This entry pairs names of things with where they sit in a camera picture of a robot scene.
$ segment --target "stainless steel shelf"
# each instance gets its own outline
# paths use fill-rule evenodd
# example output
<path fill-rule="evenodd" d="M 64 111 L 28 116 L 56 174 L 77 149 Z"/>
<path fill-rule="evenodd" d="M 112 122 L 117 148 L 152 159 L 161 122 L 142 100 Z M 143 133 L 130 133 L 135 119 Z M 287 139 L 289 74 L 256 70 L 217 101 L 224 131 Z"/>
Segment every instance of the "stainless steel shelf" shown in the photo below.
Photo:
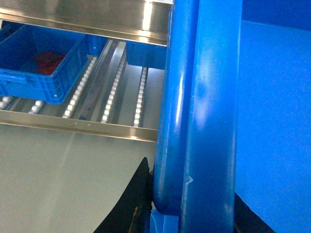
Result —
<path fill-rule="evenodd" d="M 0 110 L 0 124 L 156 142 L 164 71 L 149 69 L 140 125 L 134 127 L 143 68 L 125 63 L 122 77 L 116 87 L 114 81 L 119 74 L 119 63 L 124 50 L 124 42 L 109 40 L 97 63 L 92 62 L 93 65 L 82 72 L 67 99 L 60 105 L 11 98 L 5 109 Z M 94 61 L 93 57 L 89 58 L 89 64 L 91 61 Z M 82 89 L 80 85 L 87 71 L 90 73 L 89 80 L 83 83 Z M 110 106 L 107 104 L 110 100 L 109 93 L 116 88 L 118 89 L 114 104 Z M 76 100 L 72 105 L 71 99 L 74 97 Z M 109 121 L 101 123 L 105 107 L 108 105 L 111 108 L 111 116 Z M 68 109 L 71 109 L 72 113 L 66 116 Z"/>
<path fill-rule="evenodd" d="M 166 46 L 170 2 L 0 0 L 0 18 Z"/>

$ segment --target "metal rail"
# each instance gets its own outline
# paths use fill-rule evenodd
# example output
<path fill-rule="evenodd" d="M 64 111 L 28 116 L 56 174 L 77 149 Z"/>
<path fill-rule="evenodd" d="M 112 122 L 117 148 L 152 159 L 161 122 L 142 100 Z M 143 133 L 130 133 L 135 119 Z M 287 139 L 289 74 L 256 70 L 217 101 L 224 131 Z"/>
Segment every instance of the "metal rail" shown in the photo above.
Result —
<path fill-rule="evenodd" d="M 157 136 L 157 130 L 3 110 L 0 110 L 0 123 L 31 128 L 87 133 L 145 142 L 156 142 Z"/>
<path fill-rule="evenodd" d="M 171 2 L 1 0 L 0 18 L 166 46 Z"/>

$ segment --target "blue crate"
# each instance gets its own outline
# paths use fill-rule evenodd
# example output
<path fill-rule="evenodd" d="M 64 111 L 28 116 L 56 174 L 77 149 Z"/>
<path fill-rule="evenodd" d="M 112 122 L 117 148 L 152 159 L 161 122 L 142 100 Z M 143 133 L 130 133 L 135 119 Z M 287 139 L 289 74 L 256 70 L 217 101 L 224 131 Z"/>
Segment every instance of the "blue crate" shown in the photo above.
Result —
<path fill-rule="evenodd" d="M 86 35 L 86 45 L 88 47 L 88 54 L 92 56 L 101 55 L 108 38 L 98 35 Z"/>
<path fill-rule="evenodd" d="M 0 30 L 0 41 L 9 37 L 11 34 L 13 34 L 21 26 L 22 26 L 22 24 L 20 24 L 20 23 L 13 23 L 13 22 L 4 21 L 2 23 L 2 28 Z"/>
<path fill-rule="evenodd" d="M 126 48 L 129 65 L 165 69 L 166 47 L 127 41 Z"/>
<path fill-rule="evenodd" d="M 87 62 L 81 33 L 24 25 L 0 42 L 0 96 L 62 103 Z M 45 51 L 67 53 L 52 75 L 36 73 L 33 57 Z"/>

